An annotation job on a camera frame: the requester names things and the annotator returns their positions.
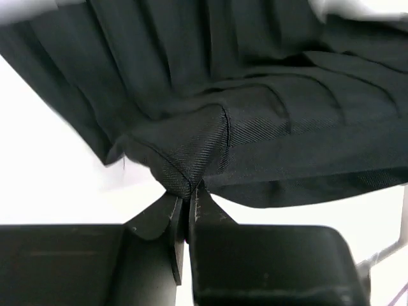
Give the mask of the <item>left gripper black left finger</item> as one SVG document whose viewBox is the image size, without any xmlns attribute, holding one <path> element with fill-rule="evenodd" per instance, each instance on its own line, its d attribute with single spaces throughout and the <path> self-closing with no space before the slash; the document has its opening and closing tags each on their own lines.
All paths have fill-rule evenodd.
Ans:
<svg viewBox="0 0 408 306">
<path fill-rule="evenodd" d="M 164 194 L 125 224 L 1 226 L 1 304 L 174 305 L 182 204 Z"/>
</svg>

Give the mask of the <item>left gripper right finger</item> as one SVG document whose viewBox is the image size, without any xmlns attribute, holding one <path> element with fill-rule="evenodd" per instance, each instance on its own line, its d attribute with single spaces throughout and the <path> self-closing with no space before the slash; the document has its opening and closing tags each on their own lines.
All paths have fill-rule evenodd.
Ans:
<svg viewBox="0 0 408 306">
<path fill-rule="evenodd" d="M 239 225 L 200 187 L 189 253 L 196 305 L 368 305 L 346 241 L 326 226 Z"/>
</svg>

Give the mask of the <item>black pleated skirt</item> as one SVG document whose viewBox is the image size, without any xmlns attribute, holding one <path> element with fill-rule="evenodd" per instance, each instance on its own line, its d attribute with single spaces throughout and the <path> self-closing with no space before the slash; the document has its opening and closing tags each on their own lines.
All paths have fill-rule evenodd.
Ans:
<svg viewBox="0 0 408 306">
<path fill-rule="evenodd" d="M 312 1 L 11 1 L 1 55 L 109 165 L 188 200 L 339 200 L 407 182 L 407 21 Z"/>
</svg>

